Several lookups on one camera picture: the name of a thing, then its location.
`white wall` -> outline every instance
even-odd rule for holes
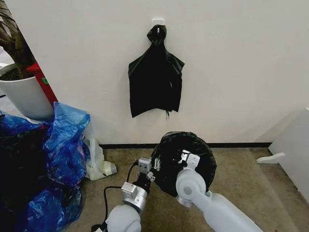
[[[6,0],[58,99],[87,110],[103,144],[192,131],[270,142],[309,106],[308,0]],[[166,20],[185,62],[179,113],[130,115],[127,66]]]

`white plastic bag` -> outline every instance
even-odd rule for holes
[[[85,139],[84,142],[90,150],[90,159],[86,164],[88,179],[99,180],[117,173],[115,164],[104,160],[103,149],[98,145],[96,139]]]

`black baseboard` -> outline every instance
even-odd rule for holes
[[[269,147],[271,143],[209,143],[210,148]],[[155,148],[157,144],[100,144],[103,149]]]

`white furniture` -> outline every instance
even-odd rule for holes
[[[269,147],[273,156],[257,159],[258,163],[279,163],[309,202],[309,108],[275,139]]]

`black cable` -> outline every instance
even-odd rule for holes
[[[134,168],[134,166],[137,166],[139,164],[138,160],[135,160],[135,162],[132,164],[132,166],[130,167],[129,169],[129,172],[127,174],[127,179],[126,181],[129,182],[129,178],[130,178],[130,174],[131,174],[131,171],[132,169]],[[103,191],[103,195],[104,195],[104,202],[105,202],[105,218],[104,218],[104,221],[102,224],[97,224],[97,225],[93,225],[91,227],[91,231],[94,232],[94,231],[97,231],[98,228],[100,228],[102,231],[104,231],[107,227],[107,224],[106,224],[106,219],[107,219],[107,216],[108,216],[108,204],[107,204],[107,197],[106,197],[106,190],[107,189],[121,189],[122,186],[107,186],[104,191]]]
[[[131,174],[132,169],[134,168],[134,166],[138,166],[138,164],[139,164],[139,162],[138,162],[138,160],[136,160],[136,161],[132,164],[132,166],[130,167],[129,173],[127,174],[127,178],[126,178],[126,181],[127,181],[127,182],[129,182],[130,174]]]
[[[103,192],[103,194],[104,194],[104,201],[105,201],[105,219],[104,219],[104,221],[103,221],[103,223],[106,221],[106,219],[107,219],[107,215],[108,215],[108,206],[107,206],[107,198],[106,198],[106,190],[107,189],[121,189],[121,186],[107,186],[105,189],[104,189],[104,192]]]

